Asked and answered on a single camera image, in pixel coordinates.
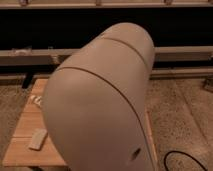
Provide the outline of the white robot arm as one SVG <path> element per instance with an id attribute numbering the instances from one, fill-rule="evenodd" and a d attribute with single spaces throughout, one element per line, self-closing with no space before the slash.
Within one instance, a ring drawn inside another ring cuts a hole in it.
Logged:
<path id="1" fill-rule="evenodd" d="M 118 23 L 50 76 L 42 113 L 71 171 L 156 171 L 145 118 L 154 56 L 144 28 Z"/>

